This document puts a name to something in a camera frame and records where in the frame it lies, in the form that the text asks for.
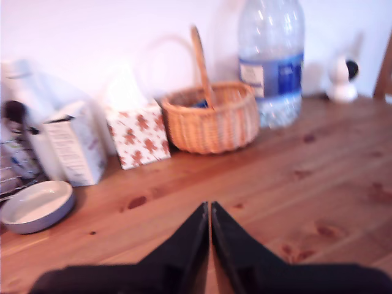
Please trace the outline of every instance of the ceramic dish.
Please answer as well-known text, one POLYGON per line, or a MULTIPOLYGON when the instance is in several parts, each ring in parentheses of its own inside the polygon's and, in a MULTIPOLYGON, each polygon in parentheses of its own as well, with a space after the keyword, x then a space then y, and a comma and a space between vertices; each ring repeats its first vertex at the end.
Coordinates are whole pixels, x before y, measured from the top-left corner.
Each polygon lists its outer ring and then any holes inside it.
POLYGON ((60 221, 74 206, 70 184, 41 182, 16 193, 1 209, 1 222, 11 231, 29 234, 60 221))

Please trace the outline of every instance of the water bottle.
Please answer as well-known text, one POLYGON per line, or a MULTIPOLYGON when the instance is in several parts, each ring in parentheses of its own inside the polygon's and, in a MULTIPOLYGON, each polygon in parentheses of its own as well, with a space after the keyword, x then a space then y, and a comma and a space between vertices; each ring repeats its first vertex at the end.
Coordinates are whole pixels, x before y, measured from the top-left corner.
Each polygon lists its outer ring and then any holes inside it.
POLYGON ((239 72, 262 127, 285 127, 301 110, 304 15, 298 0, 247 0, 239 20, 239 72))

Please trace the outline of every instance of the wooden table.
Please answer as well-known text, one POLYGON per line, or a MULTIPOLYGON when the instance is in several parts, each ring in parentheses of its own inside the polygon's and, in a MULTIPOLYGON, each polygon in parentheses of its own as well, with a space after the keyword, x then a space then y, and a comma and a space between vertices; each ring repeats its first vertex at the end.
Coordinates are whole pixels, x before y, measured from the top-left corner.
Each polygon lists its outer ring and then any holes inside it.
MULTIPOLYGON (((217 200, 290 263, 358 262, 392 275, 392 106, 305 99, 300 119, 262 130, 247 148, 215 156, 175 152, 123 171, 115 157, 58 225, 2 231, 3 293, 26 293, 66 265, 135 263, 203 201, 217 200)), ((227 293, 210 254, 206 293, 227 293)))

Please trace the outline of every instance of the bottle label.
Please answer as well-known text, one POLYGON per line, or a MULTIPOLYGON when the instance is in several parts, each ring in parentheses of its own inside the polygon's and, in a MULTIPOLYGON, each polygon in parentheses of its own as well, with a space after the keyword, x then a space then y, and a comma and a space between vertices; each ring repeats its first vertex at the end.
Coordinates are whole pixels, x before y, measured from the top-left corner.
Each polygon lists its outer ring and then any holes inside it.
POLYGON ((253 87, 256 100, 274 99, 301 92, 304 54, 284 59, 250 61, 239 59, 239 74, 243 83, 253 87))

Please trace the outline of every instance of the milk carton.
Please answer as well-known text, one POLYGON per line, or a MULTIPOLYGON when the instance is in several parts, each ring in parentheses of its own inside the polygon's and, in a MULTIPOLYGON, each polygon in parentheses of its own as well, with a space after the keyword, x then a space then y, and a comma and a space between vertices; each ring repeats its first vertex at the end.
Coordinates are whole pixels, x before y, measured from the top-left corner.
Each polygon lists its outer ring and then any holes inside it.
POLYGON ((71 185, 98 183, 107 158, 86 102, 65 106, 43 125, 71 185))

